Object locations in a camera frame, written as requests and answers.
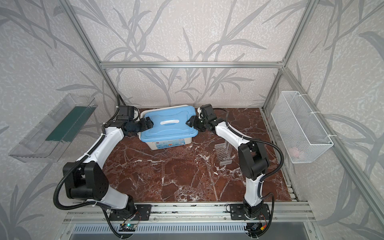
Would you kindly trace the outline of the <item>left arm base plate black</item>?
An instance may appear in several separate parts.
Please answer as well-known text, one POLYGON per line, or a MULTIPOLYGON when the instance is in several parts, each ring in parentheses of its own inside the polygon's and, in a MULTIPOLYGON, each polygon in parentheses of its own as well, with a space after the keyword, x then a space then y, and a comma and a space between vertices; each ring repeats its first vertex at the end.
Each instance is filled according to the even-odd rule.
POLYGON ((132 210, 111 210, 110 221, 148 221, 151 214, 152 205, 135 204, 132 210))

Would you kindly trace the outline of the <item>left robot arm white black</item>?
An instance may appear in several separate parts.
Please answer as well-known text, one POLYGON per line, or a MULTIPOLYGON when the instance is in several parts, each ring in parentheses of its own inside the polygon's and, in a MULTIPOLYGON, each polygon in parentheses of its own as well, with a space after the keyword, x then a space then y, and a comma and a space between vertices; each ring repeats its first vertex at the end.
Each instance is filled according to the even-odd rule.
POLYGON ((133 215, 137 211, 133 197, 112 188, 103 167, 123 138, 134 137, 153 126, 149 117, 141 118, 138 108, 126 105, 118 96, 116 112, 103 124, 98 140, 77 161, 63 167, 63 178, 54 191, 55 207, 67 211, 93 205, 133 215))

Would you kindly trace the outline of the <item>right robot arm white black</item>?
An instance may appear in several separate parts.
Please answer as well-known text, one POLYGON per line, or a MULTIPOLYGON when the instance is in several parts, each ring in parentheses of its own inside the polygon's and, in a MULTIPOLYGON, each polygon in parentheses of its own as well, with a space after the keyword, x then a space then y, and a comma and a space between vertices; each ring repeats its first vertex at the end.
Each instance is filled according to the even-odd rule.
POLYGON ((210 104, 203 105, 198 108, 198 114, 190 117, 186 124, 199 132, 212 131, 237 149, 239 165, 246 177, 244 212, 247 218, 255 219, 263 209, 264 200, 269 196, 274 197, 273 193, 263 196, 262 188, 264 181, 276 174, 284 165, 283 151, 275 144, 244 135, 229 124, 229 113, 226 113, 226 118, 223 119, 217 117, 216 110, 210 104), (273 147, 280 155, 279 165, 270 172, 268 172, 270 162, 266 145, 273 147))

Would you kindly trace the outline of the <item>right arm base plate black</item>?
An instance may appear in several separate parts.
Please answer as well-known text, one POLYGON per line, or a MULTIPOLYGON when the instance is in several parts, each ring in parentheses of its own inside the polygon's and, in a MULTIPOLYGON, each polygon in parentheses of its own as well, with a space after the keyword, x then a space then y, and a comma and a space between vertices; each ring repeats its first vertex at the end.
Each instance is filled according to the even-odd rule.
POLYGON ((261 203, 250 209, 244 204, 228 204, 226 210, 231 215, 231 220, 269 220, 271 211, 268 204, 261 203))

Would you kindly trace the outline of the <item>white plastic storage bin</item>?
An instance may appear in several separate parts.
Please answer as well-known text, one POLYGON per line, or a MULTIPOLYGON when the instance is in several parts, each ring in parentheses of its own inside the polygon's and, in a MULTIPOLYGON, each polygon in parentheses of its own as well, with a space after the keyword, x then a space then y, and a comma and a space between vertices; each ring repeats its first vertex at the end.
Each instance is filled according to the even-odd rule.
POLYGON ((144 135, 141 135, 141 141, 146 143, 151 150, 160 150, 160 149, 166 149, 166 148, 172 148, 172 147, 191 144, 193 138, 196 137, 197 135, 198 135, 197 133, 191 136, 182 135, 181 137, 170 135, 170 137, 166 140, 164 138, 149 139, 149 138, 144 138, 144 135))

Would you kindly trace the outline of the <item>clear acrylic test tube rack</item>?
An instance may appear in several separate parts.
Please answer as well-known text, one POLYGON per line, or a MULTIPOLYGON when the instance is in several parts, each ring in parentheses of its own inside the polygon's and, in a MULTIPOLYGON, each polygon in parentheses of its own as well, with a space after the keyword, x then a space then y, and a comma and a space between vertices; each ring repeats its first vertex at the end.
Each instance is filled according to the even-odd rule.
POLYGON ((220 166, 229 165, 233 162, 231 157, 232 145, 227 141, 221 144, 216 144, 215 153, 220 166))

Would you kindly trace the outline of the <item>blue plastic bin lid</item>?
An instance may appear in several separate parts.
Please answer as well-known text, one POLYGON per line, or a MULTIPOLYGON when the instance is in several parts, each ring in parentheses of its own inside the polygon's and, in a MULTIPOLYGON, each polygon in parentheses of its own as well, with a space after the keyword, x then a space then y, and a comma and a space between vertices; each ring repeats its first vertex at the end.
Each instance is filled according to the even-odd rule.
POLYGON ((140 139, 149 143, 193 138, 198 135, 198 131, 188 126, 187 121, 195 116, 195 108, 188 105, 143 111, 141 118, 149 117, 153 127, 141 132, 140 139))

